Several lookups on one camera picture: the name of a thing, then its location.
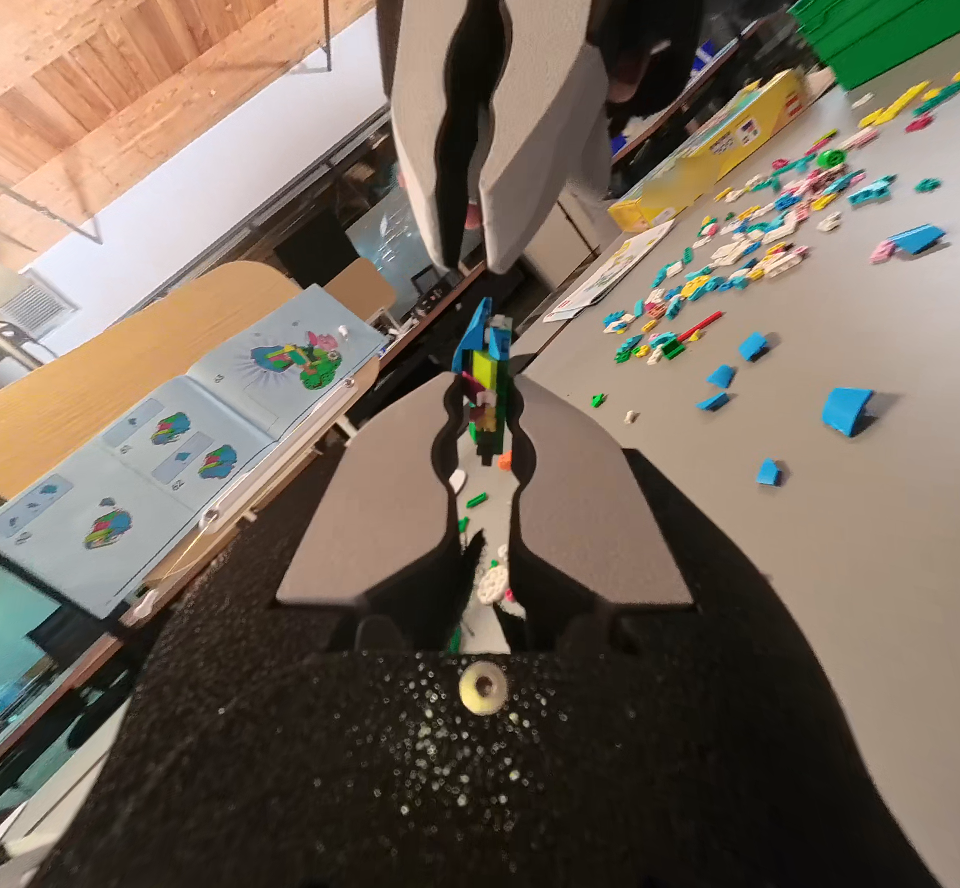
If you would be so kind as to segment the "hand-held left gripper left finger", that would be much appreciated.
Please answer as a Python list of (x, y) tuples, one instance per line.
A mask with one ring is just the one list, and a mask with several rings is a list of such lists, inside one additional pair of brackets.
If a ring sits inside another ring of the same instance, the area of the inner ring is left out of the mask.
[(276, 592), (290, 607), (372, 603), (404, 570), (457, 542), (462, 377), (444, 371), (351, 440)]

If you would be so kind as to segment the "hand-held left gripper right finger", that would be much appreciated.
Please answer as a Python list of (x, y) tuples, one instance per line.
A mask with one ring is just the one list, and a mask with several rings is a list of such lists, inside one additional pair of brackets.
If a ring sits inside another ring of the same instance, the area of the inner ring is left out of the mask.
[(527, 375), (513, 381), (513, 591), (522, 559), (612, 609), (684, 609), (689, 587), (622, 446), (592, 416)]

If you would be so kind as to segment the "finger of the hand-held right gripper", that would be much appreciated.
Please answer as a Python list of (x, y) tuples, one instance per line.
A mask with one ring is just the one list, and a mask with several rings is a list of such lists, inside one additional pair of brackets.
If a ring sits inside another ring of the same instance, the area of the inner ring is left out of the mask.
[(376, 0), (400, 172), (433, 264), (459, 265), (484, 98), (484, 0)]
[(587, 40), (594, 0), (501, 0), (507, 52), (479, 174), (486, 265), (506, 273), (570, 186), (599, 198), (610, 176), (609, 80)]

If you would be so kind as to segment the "colourful lego wing assembly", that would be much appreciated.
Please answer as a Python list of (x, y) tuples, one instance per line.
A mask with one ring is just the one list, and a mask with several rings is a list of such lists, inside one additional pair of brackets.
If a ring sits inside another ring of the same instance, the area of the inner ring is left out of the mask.
[(462, 380), (467, 428), (482, 466), (504, 453), (513, 381), (510, 371), (513, 320), (484, 296), (458, 343), (451, 370)]

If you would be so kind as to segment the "yellow lego box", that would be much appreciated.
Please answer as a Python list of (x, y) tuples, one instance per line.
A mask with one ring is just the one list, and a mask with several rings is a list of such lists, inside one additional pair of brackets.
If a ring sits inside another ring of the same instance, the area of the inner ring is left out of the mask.
[(606, 213), (628, 234), (671, 221), (809, 104), (807, 79), (798, 69), (746, 85), (677, 150), (611, 203)]

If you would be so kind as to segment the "pile of mixed lego pieces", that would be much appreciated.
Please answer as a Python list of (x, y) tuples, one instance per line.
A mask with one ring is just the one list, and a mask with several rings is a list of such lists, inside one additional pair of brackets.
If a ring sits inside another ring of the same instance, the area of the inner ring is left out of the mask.
[(697, 239), (684, 249), (681, 258), (658, 269), (647, 297), (638, 301), (631, 313), (620, 311), (604, 319), (606, 333), (623, 334), (645, 318), (639, 333), (618, 346), (615, 362), (622, 364), (633, 356), (656, 364), (673, 357), (686, 342), (698, 339), (719, 315), (705, 318), (678, 341), (669, 332), (656, 331), (661, 321), (675, 320), (686, 305), (706, 295), (744, 290), (797, 267), (806, 259), (809, 248), (797, 244), (794, 237), (811, 215), (820, 216), (817, 231), (828, 234), (843, 222), (842, 205), (861, 210), (890, 200), (897, 175), (881, 174), (868, 180), (867, 172), (851, 162), (851, 154), (877, 140), (881, 127), (895, 121), (914, 102), (917, 106), (904, 131), (916, 134), (926, 129), (935, 111), (958, 96), (958, 89), (958, 75), (937, 88), (922, 81), (894, 102), (864, 116), (857, 131), (842, 141), (832, 129), (801, 156), (776, 159), (767, 173), (754, 175), (741, 187), (728, 186), (717, 193), (714, 201), (718, 205), (730, 205), (746, 195), (769, 193), (773, 198), (740, 212), (731, 211), (724, 221), (706, 215)]

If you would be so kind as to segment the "large blue curved lego slope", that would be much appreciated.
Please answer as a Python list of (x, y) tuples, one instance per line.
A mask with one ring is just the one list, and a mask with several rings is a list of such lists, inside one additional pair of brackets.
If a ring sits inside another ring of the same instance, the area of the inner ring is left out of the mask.
[(945, 235), (941, 227), (924, 223), (891, 235), (887, 241), (897, 251), (915, 257), (938, 245)]
[(836, 387), (822, 404), (821, 422), (832, 431), (851, 439), (863, 426), (867, 405), (876, 394), (873, 389)]

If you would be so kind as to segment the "person's right hand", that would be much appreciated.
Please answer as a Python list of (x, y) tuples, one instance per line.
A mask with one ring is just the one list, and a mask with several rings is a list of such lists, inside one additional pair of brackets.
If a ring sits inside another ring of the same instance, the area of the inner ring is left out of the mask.
[(642, 116), (653, 114), (656, 94), (651, 94), (652, 86), (643, 85), (656, 63), (656, 56), (648, 52), (621, 54), (609, 74), (607, 105), (630, 107)]

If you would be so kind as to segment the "white instruction leaflet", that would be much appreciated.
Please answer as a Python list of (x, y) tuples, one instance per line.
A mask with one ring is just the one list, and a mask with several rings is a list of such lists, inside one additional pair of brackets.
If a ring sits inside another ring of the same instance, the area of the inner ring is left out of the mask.
[(624, 242), (582, 285), (550, 309), (543, 321), (567, 321), (594, 306), (652, 252), (674, 225), (673, 219), (665, 221)]

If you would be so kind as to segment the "black monitor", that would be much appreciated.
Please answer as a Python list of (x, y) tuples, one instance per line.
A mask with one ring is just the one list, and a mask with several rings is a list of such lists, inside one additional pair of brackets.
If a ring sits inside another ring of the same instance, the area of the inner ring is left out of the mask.
[(359, 258), (353, 242), (329, 210), (306, 222), (273, 253), (302, 289), (326, 286)]

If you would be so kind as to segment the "small wooden stand board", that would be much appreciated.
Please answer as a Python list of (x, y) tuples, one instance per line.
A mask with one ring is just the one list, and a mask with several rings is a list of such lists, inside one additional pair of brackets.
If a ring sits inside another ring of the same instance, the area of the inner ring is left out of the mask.
[(388, 313), (398, 298), (374, 262), (363, 257), (347, 265), (322, 290), (368, 325)]

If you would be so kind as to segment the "stack of green plastic bins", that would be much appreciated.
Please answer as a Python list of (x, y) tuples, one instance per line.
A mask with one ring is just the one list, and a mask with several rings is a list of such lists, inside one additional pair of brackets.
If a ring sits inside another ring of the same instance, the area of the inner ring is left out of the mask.
[(788, 12), (802, 39), (846, 90), (959, 32), (959, 0), (798, 0)]

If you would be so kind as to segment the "large wooden stand board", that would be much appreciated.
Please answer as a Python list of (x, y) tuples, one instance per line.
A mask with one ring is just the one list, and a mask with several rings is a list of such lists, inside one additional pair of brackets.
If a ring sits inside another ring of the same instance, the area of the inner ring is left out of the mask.
[(230, 262), (3, 387), (2, 500), (300, 292), (266, 264)]

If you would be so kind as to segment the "teal monitor screen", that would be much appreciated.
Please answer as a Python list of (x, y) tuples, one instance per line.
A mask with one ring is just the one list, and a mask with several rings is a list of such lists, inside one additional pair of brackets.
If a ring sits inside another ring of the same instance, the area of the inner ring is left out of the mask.
[(63, 681), (63, 667), (32, 637), (63, 605), (1, 569), (1, 738), (24, 726)]

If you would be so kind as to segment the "white wall air vent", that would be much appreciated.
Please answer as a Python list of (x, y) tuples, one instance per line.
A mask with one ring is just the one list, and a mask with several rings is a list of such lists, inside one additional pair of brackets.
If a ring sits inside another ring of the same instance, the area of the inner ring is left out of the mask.
[(1, 266), (2, 353), (22, 363), (40, 363), (59, 357), (45, 339), (63, 327), (79, 308), (30, 270), (19, 272)]

